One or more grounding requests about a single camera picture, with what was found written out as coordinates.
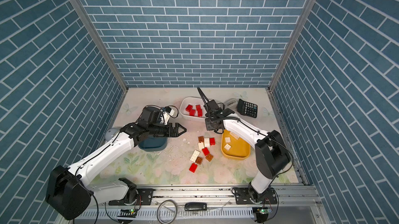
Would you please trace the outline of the red lego brick pair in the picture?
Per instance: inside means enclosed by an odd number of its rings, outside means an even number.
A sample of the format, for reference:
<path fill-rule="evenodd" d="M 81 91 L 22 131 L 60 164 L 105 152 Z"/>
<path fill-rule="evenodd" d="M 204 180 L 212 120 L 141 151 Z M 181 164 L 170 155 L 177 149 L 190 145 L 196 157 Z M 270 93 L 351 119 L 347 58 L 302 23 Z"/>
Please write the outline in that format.
<path fill-rule="evenodd" d="M 196 105 L 196 113 L 199 118 L 201 118 L 203 116 L 203 111 L 202 111 L 201 105 Z"/>

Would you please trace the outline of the white rounded lego brick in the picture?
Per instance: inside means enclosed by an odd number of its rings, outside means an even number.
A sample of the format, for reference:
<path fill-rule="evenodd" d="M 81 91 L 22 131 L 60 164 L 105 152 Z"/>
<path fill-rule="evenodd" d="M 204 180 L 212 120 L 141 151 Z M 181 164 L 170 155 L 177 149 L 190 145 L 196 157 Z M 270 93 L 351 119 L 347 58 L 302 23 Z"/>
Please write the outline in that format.
<path fill-rule="evenodd" d="M 204 138 L 204 147 L 209 148 L 211 146 L 210 138 Z"/>

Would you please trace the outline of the cream long lego brick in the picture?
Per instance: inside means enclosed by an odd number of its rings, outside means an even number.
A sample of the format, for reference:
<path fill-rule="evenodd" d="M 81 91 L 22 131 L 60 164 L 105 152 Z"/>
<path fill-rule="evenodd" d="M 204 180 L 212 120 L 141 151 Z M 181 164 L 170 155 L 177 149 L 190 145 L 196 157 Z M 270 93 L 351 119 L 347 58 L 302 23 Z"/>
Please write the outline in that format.
<path fill-rule="evenodd" d="M 240 138 L 237 134 L 235 134 L 233 132 L 230 132 L 230 136 L 233 137 L 236 140 L 239 140 L 239 138 Z"/>

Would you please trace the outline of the white small lego brick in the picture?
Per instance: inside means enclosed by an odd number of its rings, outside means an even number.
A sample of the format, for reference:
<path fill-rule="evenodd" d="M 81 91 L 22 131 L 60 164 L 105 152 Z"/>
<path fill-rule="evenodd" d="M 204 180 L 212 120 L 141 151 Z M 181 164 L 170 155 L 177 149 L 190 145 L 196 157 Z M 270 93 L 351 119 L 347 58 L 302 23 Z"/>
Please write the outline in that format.
<path fill-rule="evenodd" d="M 198 143 L 198 148 L 200 150 L 204 149 L 205 148 L 204 143 Z"/>

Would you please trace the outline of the white square lego plate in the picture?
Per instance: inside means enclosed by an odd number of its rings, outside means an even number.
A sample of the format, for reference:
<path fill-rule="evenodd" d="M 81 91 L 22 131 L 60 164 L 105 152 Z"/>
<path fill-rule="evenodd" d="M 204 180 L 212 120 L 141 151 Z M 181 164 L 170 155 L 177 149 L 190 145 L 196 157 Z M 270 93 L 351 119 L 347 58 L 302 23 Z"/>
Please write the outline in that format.
<path fill-rule="evenodd" d="M 232 146 L 230 146 L 229 144 L 226 144 L 226 145 L 224 146 L 225 150 L 227 150 L 227 151 L 229 151 L 229 150 L 231 149 L 231 147 L 232 147 Z"/>

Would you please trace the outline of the brown lego brick low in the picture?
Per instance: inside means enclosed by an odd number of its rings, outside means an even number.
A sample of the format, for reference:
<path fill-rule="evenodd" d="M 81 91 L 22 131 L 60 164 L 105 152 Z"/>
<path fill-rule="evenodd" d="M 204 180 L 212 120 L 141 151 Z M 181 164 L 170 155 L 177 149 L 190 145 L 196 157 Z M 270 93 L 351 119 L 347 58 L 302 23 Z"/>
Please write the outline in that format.
<path fill-rule="evenodd" d="M 195 159 L 195 164 L 197 164 L 197 165 L 201 165 L 202 164 L 202 162 L 203 162 L 203 158 L 202 157 L 197 157 L 196 159 Z"/>

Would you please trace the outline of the red lego brick front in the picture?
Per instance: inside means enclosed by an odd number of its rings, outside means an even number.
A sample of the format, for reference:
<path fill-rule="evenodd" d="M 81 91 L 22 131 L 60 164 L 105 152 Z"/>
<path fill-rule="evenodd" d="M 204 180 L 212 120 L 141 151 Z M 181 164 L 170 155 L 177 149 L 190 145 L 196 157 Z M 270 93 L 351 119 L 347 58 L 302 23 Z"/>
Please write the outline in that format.
<path fill-rule="evenodd" d="M 195 171 L 197 170 L 197 167 L 198 167 L 198 165 L 196 163 L 192 163 L 189 168 L 189 171 L 192 173 L 195 173 Z"/>

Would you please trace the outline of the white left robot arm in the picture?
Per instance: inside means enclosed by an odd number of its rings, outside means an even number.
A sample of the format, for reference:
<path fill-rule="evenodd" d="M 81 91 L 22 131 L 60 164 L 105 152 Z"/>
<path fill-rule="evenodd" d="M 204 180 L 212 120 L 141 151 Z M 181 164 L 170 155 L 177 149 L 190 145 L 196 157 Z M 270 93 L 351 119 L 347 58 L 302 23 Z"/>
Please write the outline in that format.
<path fill-rule="evenodd" d="M 136 204 L 137 186 L 127 178 L 101 186 L 90 184 L 103 169 L 148 137 L 175 138 L 184 134 L 185 127 L 168 121 L 172 114 L 170 107 L 146 106 L 135 122 L 120 128 L 116 136 L 99 149 L 68 167 L 54 168 L 49 175 L 45 201 L 66 220 L 74 220 L 92 205 L 110 201 Z"/>

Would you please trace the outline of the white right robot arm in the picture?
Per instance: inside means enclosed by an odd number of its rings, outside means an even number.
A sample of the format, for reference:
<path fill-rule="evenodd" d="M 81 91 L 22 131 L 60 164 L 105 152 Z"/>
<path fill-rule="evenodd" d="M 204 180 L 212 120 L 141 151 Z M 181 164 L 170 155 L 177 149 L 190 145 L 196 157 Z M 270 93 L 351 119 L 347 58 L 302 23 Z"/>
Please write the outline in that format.
<path fill-rule="evenodd" d="M 207 130 L 227 130 L 238 135 L 255 150 L 257 174 L 248 185 L 250 199 L 257 203 L 266 197 L 275 178 L 292 162 L 293 156 L 285 147 L 281 134 L 267 132 L 241 119 L 229 108 L 222 109 L 214 100 L 204 100 Z"/>

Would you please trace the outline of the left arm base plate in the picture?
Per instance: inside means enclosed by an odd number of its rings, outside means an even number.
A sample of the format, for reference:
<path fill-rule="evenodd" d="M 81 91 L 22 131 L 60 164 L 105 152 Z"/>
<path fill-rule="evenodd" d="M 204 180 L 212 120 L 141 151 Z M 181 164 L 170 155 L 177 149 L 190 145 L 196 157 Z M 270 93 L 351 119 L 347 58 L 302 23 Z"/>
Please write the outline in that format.
<path fill-rule="evenodd" d="M 136 190 L 136 196 L 132 203 L 126 203 L 125 199 L 109 201 L 110 206 L 149 206 L 151 205 L 154 189 L 152 188 L 139 188 Z"/>

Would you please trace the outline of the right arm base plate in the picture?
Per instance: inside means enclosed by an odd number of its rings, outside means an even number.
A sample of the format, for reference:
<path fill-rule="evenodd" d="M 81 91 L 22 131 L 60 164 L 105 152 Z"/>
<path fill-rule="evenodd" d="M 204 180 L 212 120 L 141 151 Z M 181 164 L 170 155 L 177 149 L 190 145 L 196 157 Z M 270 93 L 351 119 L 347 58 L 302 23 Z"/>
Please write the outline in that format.
<path fill-rule="evenodd" d="M 268 188 L 263 193 L 257 193 L 251 187 L 233 187 L 231 189 L 237 205 L 277 204 L 277 194 L 274 188 Z"/>

